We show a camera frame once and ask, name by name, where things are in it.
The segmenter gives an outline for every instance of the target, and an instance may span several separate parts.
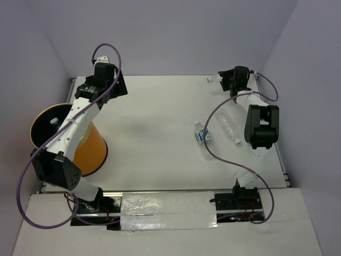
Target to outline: red wire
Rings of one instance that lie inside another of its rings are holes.
[[[243,213],[243,215],[241,216],[241,220],[243,220],[244,219],[244,217],[245,217],[245,214],[246,214],[246,212],[247,212],[247,210],[249,209],[249,207],[246,207],[246,210],[245,210],[245,212]]]

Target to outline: bottle cap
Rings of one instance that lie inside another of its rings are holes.
[[[58,118],[56,118],[56,117],[51,119],[50,124],[54,124],[55,122],[58,122]]]
[[[236,138],[236,139],[234,140],[234,143],[235,143],[236,145],[239,145],[239,144],[241,144],[241,140],[238,139],[238,138]]]
[[[214,80],[214,79],[213,79],[213,76],[209,76],[209,77],[207,77],[206,79],[207,79],[207,82],[208,82],[208,83],[212,83],[213,80]]]

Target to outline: white connector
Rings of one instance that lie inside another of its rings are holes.
[[[98,58],[96,59],[95,63],[94,63],[94,66],[95,66],[96,63],[98,63],[98,62],[110,63],[109,57],[108,57],[107,55],[98,57]]]

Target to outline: plastic water bottle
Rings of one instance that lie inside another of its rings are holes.
[[[224,130],[228,139],[235,145],[240,145],[241,140],[238,136],[237,127],[226,110],[224,108],[219,109],[215,114],[215,118],[219,122],[221,128]]]
[[[198,145],[200,147],[202,156],[206,160],[213,160],[214,157],[207,151],[205,144],[204,144],[204,128],[205,127],[199,121],[196,121],[195,125],[196,125],[196,127],[194,128],[194,136],[197,139],[197,142],[198,142]],[[213,142],[212,136],[211,136],[210,132],[208,131],[208,129],[206,130],[206,142],[207,142],[207,146],[208,146],[209,150],[213,154],[215,154],[216,150],[214,147],[214,142]]]

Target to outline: black clamp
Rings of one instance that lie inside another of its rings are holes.
[[[244,137],[253,149],[270,149],[279,136],[279,108],[275,105],[250,105],[247,113]]]
[[[89,102],[94,101],[112,85],[114,76],[117,75],[117,72],[118,68],[114,64],[104,62],[96,63],[94,75],[85,78],[85,83],[77,88],[75,98],[78,99],[79,97],[82,97],[89,99]],[[112,88],[110,93],[97,102],[98,107],[101,109],[110,99],[127,94],[128,91],[123,74],[120,72],[116,85]]]
[[[251,90],[247,87],[250,78],[250,70],[247,67],[236,66],[234,69],[219,71],[218,75],[222,78],[220,85],[223,91],[230,91],[230,97],[238,95],[239,91]]]

